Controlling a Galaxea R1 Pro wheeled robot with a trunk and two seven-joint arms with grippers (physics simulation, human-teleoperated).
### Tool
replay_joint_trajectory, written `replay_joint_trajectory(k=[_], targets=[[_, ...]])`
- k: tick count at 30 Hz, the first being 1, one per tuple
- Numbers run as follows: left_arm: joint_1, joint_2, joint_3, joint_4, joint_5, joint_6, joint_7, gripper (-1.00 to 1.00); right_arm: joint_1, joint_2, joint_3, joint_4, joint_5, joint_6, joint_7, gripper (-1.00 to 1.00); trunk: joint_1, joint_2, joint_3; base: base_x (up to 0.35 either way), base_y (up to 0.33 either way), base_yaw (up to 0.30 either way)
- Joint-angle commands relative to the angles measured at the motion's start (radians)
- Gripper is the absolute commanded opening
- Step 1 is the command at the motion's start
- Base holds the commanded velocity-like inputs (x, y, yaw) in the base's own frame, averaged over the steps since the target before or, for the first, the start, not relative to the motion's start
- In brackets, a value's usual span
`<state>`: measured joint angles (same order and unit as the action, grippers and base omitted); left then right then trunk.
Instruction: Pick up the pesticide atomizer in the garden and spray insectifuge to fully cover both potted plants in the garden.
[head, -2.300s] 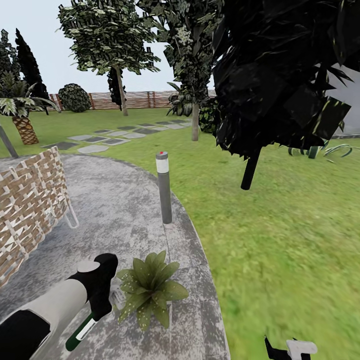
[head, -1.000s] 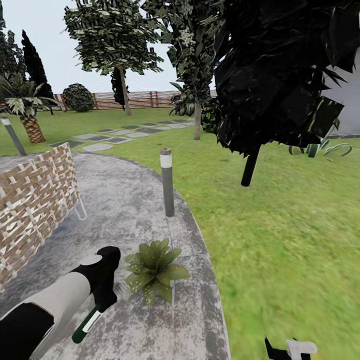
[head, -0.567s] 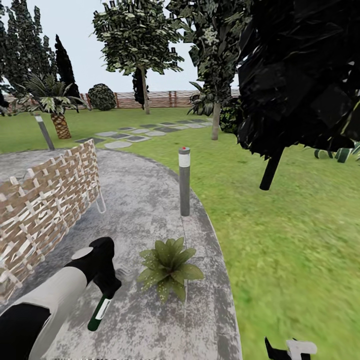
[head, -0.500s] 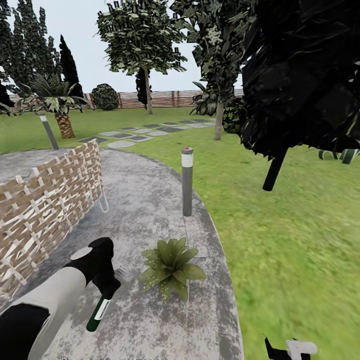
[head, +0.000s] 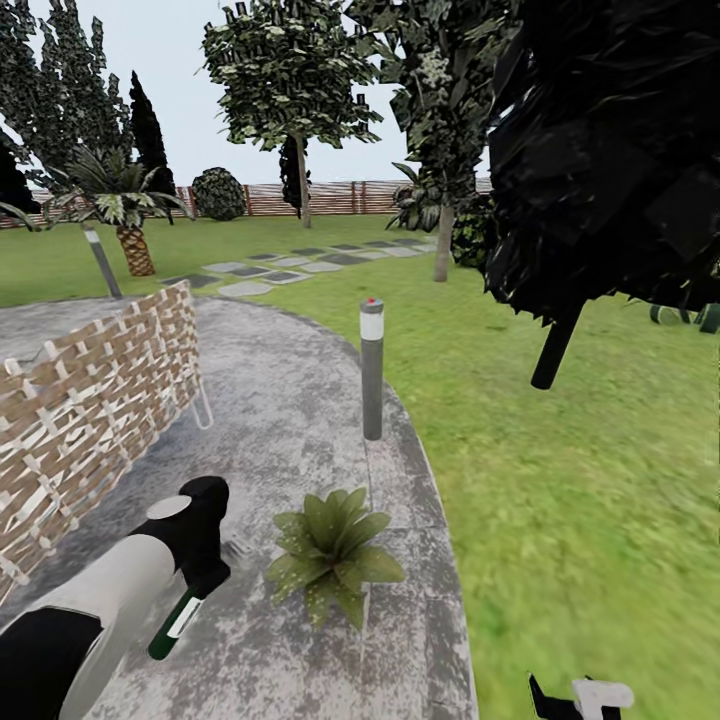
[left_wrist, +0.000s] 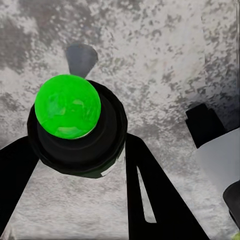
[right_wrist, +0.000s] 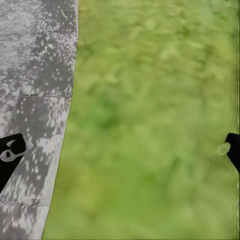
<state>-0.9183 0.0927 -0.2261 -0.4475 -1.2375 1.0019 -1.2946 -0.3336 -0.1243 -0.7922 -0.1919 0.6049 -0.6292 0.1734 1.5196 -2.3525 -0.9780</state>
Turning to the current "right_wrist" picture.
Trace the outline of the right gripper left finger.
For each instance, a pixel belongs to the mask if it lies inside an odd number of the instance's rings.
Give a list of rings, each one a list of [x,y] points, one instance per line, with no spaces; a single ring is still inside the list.
[[[13,174],[23,155],[33,148],[21,133],[0,138],[0,193]]]

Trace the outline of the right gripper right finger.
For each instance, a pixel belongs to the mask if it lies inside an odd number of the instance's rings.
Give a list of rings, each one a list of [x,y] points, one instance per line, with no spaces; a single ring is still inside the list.
[[[228,155],[240,173],[240,135],[229,133],[225,143],[219,149],[220,155]]]

